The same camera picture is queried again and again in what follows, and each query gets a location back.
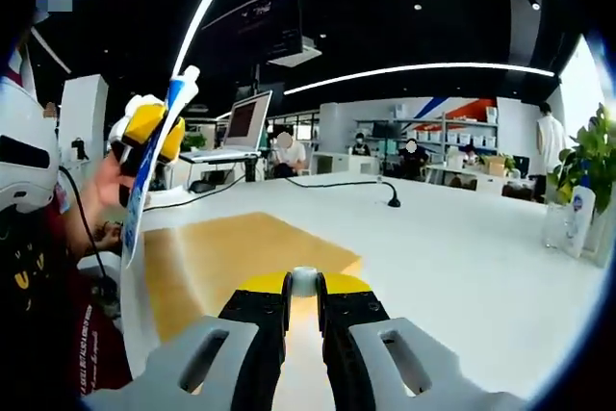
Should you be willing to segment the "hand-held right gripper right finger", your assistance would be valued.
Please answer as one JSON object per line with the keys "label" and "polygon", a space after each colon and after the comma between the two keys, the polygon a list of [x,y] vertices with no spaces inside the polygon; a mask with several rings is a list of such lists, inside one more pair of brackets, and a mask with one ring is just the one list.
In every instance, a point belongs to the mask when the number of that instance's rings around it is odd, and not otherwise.
{"label": "hand-held right gripper right finger", "polygon": [[371,287],[341,273],[316,282],[322,357],[339,410],[525,410],[488,392],[458,356],[406,318],[390,318]]}

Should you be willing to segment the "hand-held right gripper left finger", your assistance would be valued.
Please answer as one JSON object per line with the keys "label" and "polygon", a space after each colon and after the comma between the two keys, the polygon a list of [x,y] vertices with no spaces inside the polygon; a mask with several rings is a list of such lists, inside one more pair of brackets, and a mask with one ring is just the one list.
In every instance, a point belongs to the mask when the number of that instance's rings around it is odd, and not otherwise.
{"label": "hand-held right gripper left finger", "polygon": [[83,399],[88,410],[269,410],[285,361],[292,276],[245,281],[220,313],[154,349],[127,386]]}

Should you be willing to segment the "person's left hand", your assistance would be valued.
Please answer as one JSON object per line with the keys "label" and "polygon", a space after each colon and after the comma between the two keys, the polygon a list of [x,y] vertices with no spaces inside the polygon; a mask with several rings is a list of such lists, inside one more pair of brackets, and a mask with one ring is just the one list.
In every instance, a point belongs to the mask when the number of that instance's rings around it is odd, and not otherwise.
{"label": "person's left hand", "polygon": [[92,177],[89,212],[98,218],[110,208],[126,208],[136,177],[111,151]]}

